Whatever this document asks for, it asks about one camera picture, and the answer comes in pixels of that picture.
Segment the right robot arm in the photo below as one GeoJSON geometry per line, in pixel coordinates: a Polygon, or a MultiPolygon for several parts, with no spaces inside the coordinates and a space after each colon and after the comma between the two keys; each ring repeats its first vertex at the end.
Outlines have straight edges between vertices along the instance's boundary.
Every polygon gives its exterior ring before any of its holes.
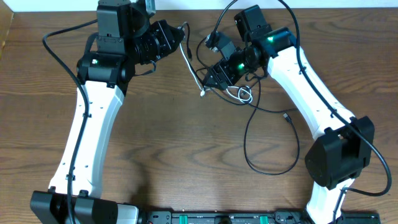
{"type": "Polygon", "coordinates": [[[352,183],[370,163],[374,125],[356,118],[328,90],[308,63],[299,32],[273,29],[259,6],[234,17],[245,44],[236,47],[229,37],[213,30],[206,46],[222,55],[208,69],[204,85],[227,90],[242,76],[262,68],[288,94],[313,136],[305,165],[314,181],[306,213],[311,223],[378,223],[370,213],[345,213],[341,206],[352,183]]]}

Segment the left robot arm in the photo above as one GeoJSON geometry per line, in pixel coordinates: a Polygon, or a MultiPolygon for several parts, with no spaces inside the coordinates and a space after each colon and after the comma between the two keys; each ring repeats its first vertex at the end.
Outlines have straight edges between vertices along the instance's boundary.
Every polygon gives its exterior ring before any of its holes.
{"type": "Polygon", "coordinates": [[[35,191],[30,208],[42,223],[144,223],[136,206],[101,197],[103,167],[116,115],[136,65],[155,65],[175,52],[183,30],[151,22],[155,3],[100,1],[83,56],[71,72],[76,110],[62,160],[47,191],[35,191]]]}

